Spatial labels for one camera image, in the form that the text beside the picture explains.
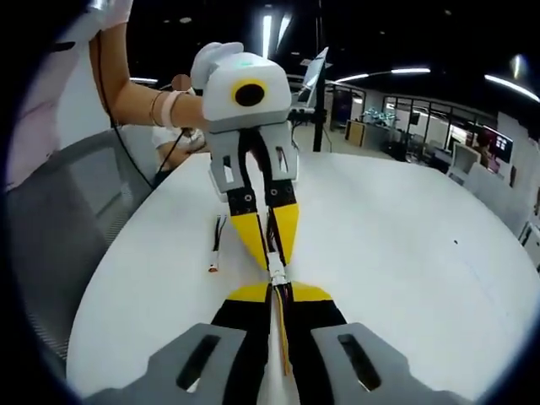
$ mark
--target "human arm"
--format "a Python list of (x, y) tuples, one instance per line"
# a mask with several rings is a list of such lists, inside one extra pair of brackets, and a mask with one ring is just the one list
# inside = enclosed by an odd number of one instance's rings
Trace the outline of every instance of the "human arm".
[[(90, 42), (92, 73), (101, 104), (105, 111), (121, 124), (154, 125), (154, 119), (159, 125), (163, 125), (161, 108), (168, 92), (159, 94), (158, 90), (135, 84), (130, 80), (126, 27), (127, 24), (115, 25), (98, 33)], [(179, 95), (170, 115), (175, 127), (203, 129), (207, 127), (203, 118), (201, 97), (190, 94)]]
[(210, 152), (210, 147), (208, 146), (207, 143), (205, 143), (202, 148), (197, 149), (193, 153), (194, 154), (205, 154), (205, 153), (208, 153), (208, 152)]
[(157, 149), (161, 160), (163, 161), (167, 159), (167, 161), (163, 165), (163, 168), (165, 170), (176, 169), (192, 155), (192, 152), (190, 152), (189, 150), (185, 148), (178, 148), (177, 146), (175, 146), (175, 142), (164, 143), (160, 145)]

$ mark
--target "ceiling light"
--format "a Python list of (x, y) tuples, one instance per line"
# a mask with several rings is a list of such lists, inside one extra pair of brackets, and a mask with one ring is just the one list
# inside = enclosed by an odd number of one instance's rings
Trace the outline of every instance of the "ceiling light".
[(272, 16), (265, 15), (262, 18), (262, 57), (268, 59), (270, 51), (270, 33), (272, 32)]
[(156, 84), (158, 79), (156, 78), (130, 78), (135, 83)]
[(426, 67), (409, 67), (406, 69), (392, 69), (391, 72), (394, 74), (402, 74), (402, 73), (429, 73), (431, 71)]
[(339, 78), (336, 80), (336, 83), (348, 82), (349, 80), (356, 80), (357, 78), (367, 78), (368, 76), (368, 73), (357, 74), (355, 76), (349, 76), (348, 78)]
[(514, 78), (517, 78), (519, 76), (520, 67), (521, 67), (521, 59), (519, 55), (516, 55), (516, 59), (514, 61)]
[(278, 46), (285, 35), (285, 31), (287, 30), (287, 27), (289, 27), (289, 23), (290, 23), (290, 15), (284, 15), (284, 17), (281, 19), (281, 25), (279, 26)]
[(518, 93), (521, 93), (522, 95), (526, 95), (530, 99), (535, 100), (537, 103), (540, 103), (540, 99), (536, 94), (534, 94), (531, 90), (527, 90), (524, 87), (518, 86), (515, 83), (509, 82), (508, 80), (504, 80), (503, 78), (497, 78), (495, 76), (491, 76), (489, 74), (484, 75), (486, 80), (489, 80), (490, 82), (494, 82), (497, 84), (501, 84), (505, 87), (508, 87), (509, 89), (512, 89), (514, 91), (517, 91)]

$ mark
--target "floor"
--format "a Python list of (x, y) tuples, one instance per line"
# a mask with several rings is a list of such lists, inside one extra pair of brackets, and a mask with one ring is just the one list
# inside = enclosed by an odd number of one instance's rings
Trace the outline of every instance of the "floor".
[[(372, 158), (390, 159), (393, 158), (379, 150), (359, 148), (345, 140), (344, 132), (333, 132), (327, 130), (327, 135), (322, 133), (321, 151), (333, 152), (335, 154), (355, 154), (358, 156), (370, 156)], [(314, 125), (300, 125), (294, 130), (294, 140), (301, 151), (313, 150), (313, 138), (315, 136)]]

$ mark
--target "laptop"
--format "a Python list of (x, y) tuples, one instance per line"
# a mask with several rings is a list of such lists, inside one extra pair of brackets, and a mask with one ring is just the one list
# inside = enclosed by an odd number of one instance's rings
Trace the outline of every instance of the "laptop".
[(305, 72), (302, 88), (297, 93), (297, 101), (291, 105), (291, 110), (304, 110), (314, 112), (316, 104), (316, 85), (321, 74), (322, 67), (327, 60), (328, 46), (311, 61)]

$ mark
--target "white round table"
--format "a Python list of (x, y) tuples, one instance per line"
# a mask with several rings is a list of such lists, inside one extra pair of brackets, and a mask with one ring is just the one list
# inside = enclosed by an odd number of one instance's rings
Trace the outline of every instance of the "white round table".
[[(220, 270), (208, 272), (215, 218), (227, 213), (208, 168), (207, 155), (192, 156), (101, 261), (67, 355), (67, 380), (83, 397), (135, 381), (151, 354), (209, 323), (231, 291), (267, 280), (230, 223)], [(252, 159), (248, 169), (262, 213), (262, 176)], [(540, 279), (479, 200), (436, 170), (313, 153), (300, 156), (296, 197), (290, 279), (325, 289), (432, 389), (475, 400), (495, 383), (536, 319)], [(278, 378), (267, 370), (266, 384)]]

